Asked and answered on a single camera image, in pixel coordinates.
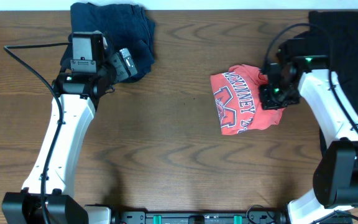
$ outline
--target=black cloth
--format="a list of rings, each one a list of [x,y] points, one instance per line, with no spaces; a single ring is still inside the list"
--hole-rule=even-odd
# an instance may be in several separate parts
[[[130,4],[95,6],[75,3],[70,8],[72,32],[100,31],[108,43],[106,54],[128,48],[138,74],[124,82],[136,82],[151,71],[154,63],[153,41],[155,22],[149,20],[142,7]],[[60,65],[73,57],[72,46],[68,46]]]
[[[337,72],[339,83],[358,114],[358,12],[317,12],[309,13],[309,22],[325,28],[334,39],[333,70]],[[328,55],[329,42],[315,27],[297,37],[317,39],[312,48]],[[320,131],[321,150],[326,144]]]

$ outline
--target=wood grain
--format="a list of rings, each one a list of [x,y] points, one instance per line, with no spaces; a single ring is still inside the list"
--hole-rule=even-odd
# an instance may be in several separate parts
[[[156,63],[141,81],[116,85],[91,123],[75,200],[148,210],[275,207],[303,195],[321,155],[318,124],[302,101],[278,126],[222,136],[209,76],[261,65],[281,29],[307,11],[150,11]],[[52,97],[6,54],[8,44],[64,42],[69,12],[0,12],[0,223],[5,192],[17,192],[38,156]],[[287,39],[304,29],[289,32]],[[48,81],[63,47],[16,51]]]

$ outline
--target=dark blue cloth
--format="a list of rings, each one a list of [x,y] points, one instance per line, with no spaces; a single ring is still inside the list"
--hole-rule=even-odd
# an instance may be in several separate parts
[[[75,3],[70,12],[72,32],[102,32],[108,43],[107,54],[128,48],[138,74],[124,82],[136,82],[151,71],[151,65],[154,63],[155,22],[146,17],[142,7],[130,4],[95,6]],[[67,58],[73,57],[72,51],[72,47],[68,46],[60,65]]]

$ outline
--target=folded red t-shirt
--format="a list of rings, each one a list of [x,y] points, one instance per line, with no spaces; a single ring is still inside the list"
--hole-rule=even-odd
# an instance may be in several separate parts
[[[262,109],[259,86],[263,84],[267,84],[267,76],[261,74],[259,68],[249,65],[235,65],[229,72],[211,76],[222,134],[263,130],[280,122],[283,108]]]

